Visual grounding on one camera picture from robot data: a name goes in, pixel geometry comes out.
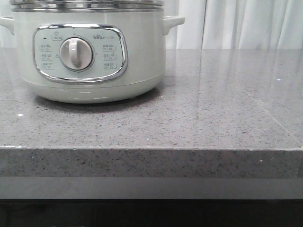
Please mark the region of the glass pot lid steel rim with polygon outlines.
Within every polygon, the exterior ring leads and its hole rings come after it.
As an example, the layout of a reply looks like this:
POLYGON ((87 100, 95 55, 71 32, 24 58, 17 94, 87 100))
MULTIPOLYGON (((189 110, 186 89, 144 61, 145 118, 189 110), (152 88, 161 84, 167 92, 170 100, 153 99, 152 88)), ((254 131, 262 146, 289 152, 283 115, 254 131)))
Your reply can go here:
POLYGON ((162 11, 162 0, 11 0, 14 12, 162 11))

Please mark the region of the beige pot control knob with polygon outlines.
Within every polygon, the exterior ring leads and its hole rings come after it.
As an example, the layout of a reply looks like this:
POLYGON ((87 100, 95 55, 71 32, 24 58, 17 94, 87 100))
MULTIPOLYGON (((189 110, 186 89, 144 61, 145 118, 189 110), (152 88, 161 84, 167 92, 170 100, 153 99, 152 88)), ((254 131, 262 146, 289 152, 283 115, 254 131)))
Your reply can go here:
POLYGON ((93 50, 87 41, 77 37, 69 38, 60 47, 60 59, 70 70, 84 70, 93 61, 93 50))

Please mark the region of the pale green electric cooking pot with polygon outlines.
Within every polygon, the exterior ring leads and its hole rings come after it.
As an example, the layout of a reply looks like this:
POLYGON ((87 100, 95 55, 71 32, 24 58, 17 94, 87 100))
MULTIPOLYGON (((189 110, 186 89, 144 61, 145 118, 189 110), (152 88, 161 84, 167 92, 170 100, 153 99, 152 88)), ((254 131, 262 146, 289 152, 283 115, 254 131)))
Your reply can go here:
POLYGON ((92 104, 128 99, 156 87, 165 75, 165 36, 183 24, 162 11, 12 12, 0 24, 17 40, 20 76, 43 98, 92 104), (69 38, 87 41, 93 61, 70 70, 60 59, 69 38))

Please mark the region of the white pleated curtain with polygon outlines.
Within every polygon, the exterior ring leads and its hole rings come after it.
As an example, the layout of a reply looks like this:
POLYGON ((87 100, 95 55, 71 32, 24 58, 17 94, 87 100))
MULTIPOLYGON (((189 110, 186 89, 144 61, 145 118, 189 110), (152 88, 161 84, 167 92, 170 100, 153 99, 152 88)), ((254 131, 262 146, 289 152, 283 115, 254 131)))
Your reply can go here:
MULTIPOLYGON (((0 14, 10 16, 10 0, 0 14)), ((184 16, 171 29, 168 49, 270 49, 303 47, 303 3, 300 0, 163 0, 166 16, 184 16)))

